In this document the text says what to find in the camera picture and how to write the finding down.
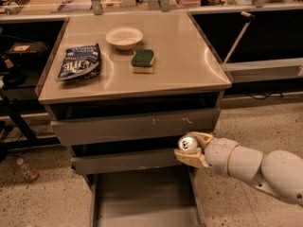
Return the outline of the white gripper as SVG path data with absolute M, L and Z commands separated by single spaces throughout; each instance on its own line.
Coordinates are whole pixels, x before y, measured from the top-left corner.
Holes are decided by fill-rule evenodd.
M 200 150 L 195 153 L 185 153 L 179 149 L 174 151 L 176 159 L 195 168 L 210 167 L 213 173 L 227 178 L 228 160 L 233 149 L 239 144 L 236 141 L 226 138 L 216 138 L 210 133 L 192 131 L 191 136 L 195 137 L 205 155 Z

